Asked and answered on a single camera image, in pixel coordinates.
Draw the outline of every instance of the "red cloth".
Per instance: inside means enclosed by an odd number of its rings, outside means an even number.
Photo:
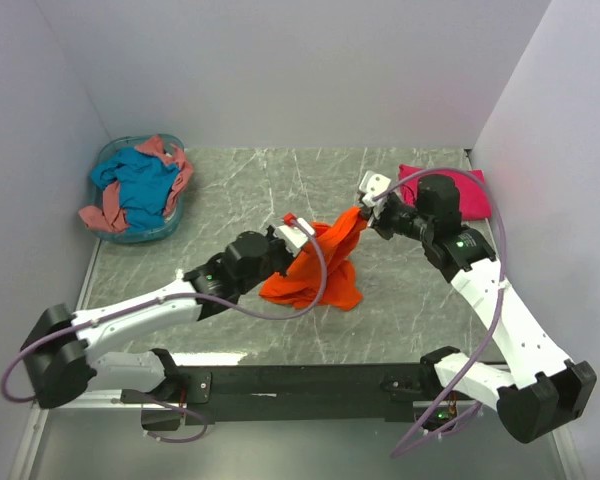
[[[408,165],[400,165],[400,180],[409,175],[419,172],[421,168],[410,167]],[[462,220],[484,220],[491,217],[491,205],[487,195],[480,187],[469,178],[455,172],[444,173],[456,183],[456,187],[460,190],[460,211],[462,212]],[[471,170],[478,180],[484,183],[484,174],[482,170]],[[411,180],[400,187],[402,198],[407,205],[413,205],[416,196],[418,195],[418,178]]]
[[[164,142],[160,135],[154,135],[146,142],[136,145],[135,149],[150,155],[158,157],[165,165],[175,163],[180,169],[180,173],[173,181],[171,191],[167,197],[167,203],[164,207],[164,216],[169,215],[175,210],[178,203],[178,196],[187,186],[191,175],[193,175],[193,166],[187,160],[184,151],[177,145],[173,147],[173,156],[164,153]],[[89,205],[81,209],[78,214],[82,221],[90,230],[100,230],[103,232],[121,233],[129,228],[129,224],[124,218],[124,210],[120,208],[120,182],[117,180],[104,189],[102,192],[102,210],[98,207]]]
[[[319,305],[351,310],[360,303],[362,294],[355,285],[353,263],[346,258],[358,245],[367,221],[360,217],[360,209],[353,207],[343,213],[333,227],[320,222],[311,225],[327,262],[327,288]],[[320,262],[313,245],[307,245],[289,267],[286,277],[276,273],[264,282],[260,296],[272,303],[304,308],[316,298],[319,287]]]

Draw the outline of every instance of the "blue cloth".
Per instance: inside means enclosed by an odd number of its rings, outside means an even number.
[[[130,227],[127,232],[144,232],[164,225],[167,197],[180,169],[174,163],[165,166],[134,148],[123,148],[91,172],[91,180],[104,191],[120,181],[120,208]]]

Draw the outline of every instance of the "pile of clothes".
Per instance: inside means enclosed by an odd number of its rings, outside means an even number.
[[[103,192],[102,208],[80,210],[87,228],[104,232],[145,232],[164,226],[187,186],[193,166],[184,151],[155,135],[134,148],[123,148],[91,172],[91,180]]]

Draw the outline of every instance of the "black metal base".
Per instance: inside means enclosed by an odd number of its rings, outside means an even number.
[[[189,385],[187,408],[211,423],[257,420],[382,418],[413,422],[413,402],[426,400],[419,363],[306,366],[179,367]],[[144,403],[123,391],[123,403]],[[178,403],[175,392],[167,401]],[[197,420],[187,417],[187,424]],[[179,415],[145,410],[147,430],[175,430]]]
[[[529,443],[579,418],[598,380],[588,362],[565,362],[566,370],[518,390],[498,390],[498,416],[513,438]]]
[[[71,326],[74,318],[67,306],[47,308],[22,344],[22,351],[35,341]],[[87,363],[87,343],[75,333],[63,335],[24,358],[29,380],[41,408],[56,408],[75,400],[86,390],[96,371]]]

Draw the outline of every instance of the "black motor joint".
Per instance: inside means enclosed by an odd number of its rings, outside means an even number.
[[[472,262],[496,258],[482,234],[462,224],[460,191],[447,175],[421,177],[414,206],[390,193],[372,228],[386,240],[398,234],[420,241],[447,281],[459,270],[471,270]]]
[[[243,232],[227,245],[222,253],[211,257],[207,263],[187,272],[184,280],[191,282],[198,293],[220,297],[237,303],[243,295],[278,272],[286,275],[293,262],[284,240],[274,235],[269,227],[267,234]],[[216,315],[226,306],[200,300],[202,312],[199,320]]]

